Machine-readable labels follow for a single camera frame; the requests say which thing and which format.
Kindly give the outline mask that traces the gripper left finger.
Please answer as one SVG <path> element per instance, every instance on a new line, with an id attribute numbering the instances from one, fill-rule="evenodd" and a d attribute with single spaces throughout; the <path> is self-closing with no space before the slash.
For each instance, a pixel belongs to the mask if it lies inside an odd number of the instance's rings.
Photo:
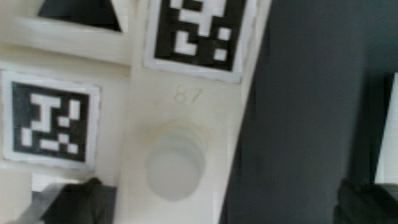
<path id="1" fill-rule="evenodd" d="M 97 178 L 51 184 L 10 224 L 113 224 L 113 193 Z"/>

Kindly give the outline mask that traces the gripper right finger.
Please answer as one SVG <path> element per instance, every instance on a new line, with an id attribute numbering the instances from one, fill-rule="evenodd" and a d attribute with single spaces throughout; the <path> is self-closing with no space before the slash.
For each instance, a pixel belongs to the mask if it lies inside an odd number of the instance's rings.
<path id="1" fill-rule="evenodd" d="M 398 224 L 398 184 L 341 182 L 332 224 Z"/>

